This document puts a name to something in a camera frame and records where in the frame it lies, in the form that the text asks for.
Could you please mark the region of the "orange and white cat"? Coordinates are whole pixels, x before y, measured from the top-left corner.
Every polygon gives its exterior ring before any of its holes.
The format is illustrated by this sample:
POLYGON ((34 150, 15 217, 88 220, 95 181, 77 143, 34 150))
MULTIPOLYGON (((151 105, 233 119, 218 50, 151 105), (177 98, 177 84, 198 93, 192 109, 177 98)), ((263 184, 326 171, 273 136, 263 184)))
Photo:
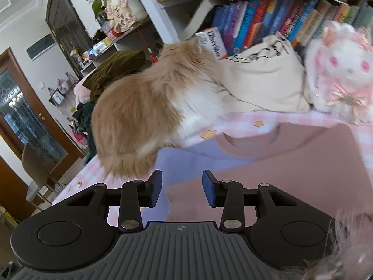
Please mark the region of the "orange and white cat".
POLYGON ((179 147, 227 114, 223 70, 197 38, 166 44, 158 62, 113 82, 91 118, 97 158, 105 175, 137 179, 164 147, 179 147))

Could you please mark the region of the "grey chair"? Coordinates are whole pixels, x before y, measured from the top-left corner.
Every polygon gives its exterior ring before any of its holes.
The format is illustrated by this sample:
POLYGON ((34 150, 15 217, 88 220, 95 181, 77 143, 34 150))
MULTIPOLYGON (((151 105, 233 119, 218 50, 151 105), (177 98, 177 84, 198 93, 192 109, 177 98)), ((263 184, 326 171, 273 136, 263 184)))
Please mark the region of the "grey chair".
POLYGON ((29 184, 27 189, 26 201, 32 204, 37 210, 42 209, 34 204, 36 196, 39 196, 43 201, 52 204, 48 198, 41 194, 41 190, 46 187, 51 193, 58 195, 59 193, 54 187, 56 185, 61 186, 61 184, 49 176, 50 173, 43 164, 42 159, 38 156, 38 151, 36 151, 29 143, 23 147, 21 164, 27 175, 32 179, 32 182, 29 184))

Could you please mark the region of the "cream canvas tote bag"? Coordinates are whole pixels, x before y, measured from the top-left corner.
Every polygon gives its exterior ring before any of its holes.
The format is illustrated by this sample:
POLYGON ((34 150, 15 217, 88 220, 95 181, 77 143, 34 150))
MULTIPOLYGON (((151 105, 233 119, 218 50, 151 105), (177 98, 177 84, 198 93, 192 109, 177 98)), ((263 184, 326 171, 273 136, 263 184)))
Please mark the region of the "cream canvas tote bag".
POLYGON ((305 71, 292 44, 279 32, 220 60, 221 96, 228 112, 306 113, 305 71))

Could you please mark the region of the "dark olive velvet cloth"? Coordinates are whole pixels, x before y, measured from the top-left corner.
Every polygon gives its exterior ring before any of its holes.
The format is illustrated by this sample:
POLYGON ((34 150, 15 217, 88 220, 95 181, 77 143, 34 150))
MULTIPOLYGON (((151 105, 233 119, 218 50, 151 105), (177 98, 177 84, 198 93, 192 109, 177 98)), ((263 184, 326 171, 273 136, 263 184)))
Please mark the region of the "dark olive velvet cloth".
POLYGON ((90 90, 89 102, 96 103, 112 82, 139 72, 146 62, 143 51, 115 52, 83 82, 83 86, 90 90))

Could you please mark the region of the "brown wooden door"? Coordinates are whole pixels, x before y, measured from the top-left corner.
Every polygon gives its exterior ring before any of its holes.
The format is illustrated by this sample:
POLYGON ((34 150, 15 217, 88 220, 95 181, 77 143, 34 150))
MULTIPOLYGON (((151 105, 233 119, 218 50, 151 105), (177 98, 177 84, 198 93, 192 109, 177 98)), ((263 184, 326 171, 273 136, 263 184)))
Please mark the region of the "brown wooden door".
POLYGON ((52 179, 60 179, 83 158, 37 97, 11 48, 1 54, 1 137, 19 160, 32 145, 52 179))

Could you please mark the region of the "white barilla box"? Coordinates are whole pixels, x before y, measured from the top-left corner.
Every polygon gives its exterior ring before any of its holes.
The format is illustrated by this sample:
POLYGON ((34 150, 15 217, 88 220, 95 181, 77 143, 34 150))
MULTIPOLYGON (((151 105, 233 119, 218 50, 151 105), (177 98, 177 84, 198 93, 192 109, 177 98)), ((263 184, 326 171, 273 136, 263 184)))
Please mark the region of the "white barilla box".
POLYGON ((195 34, 200 45, 205 47, 216 60, 227 58, 228 54, 217 27, 211 27, 195 34))

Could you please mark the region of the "white pink plush bunny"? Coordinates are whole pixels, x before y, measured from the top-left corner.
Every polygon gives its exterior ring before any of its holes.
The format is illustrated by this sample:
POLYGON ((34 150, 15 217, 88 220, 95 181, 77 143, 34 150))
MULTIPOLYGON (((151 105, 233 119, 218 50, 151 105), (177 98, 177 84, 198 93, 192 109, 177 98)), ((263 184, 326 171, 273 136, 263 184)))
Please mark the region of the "white pink plush bunny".
POLYGON ((372 125, 372 34, 327 21, 304 59, 305 97, 319 112, 354 125, 372 125))

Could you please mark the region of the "row of colourful books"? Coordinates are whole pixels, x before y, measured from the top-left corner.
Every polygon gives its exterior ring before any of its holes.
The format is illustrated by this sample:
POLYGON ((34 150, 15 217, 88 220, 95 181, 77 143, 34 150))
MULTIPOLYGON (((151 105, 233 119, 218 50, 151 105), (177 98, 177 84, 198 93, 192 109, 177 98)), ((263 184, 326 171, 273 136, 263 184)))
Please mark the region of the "row of colourful books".
POLYGON ((327 21, 372 32, 372 3, 355 5, 331 0, 238 0, 216 7, 211 27, 216 27, 229 55, 238 54, 276 33, 300 53, 321 36, 327 21))

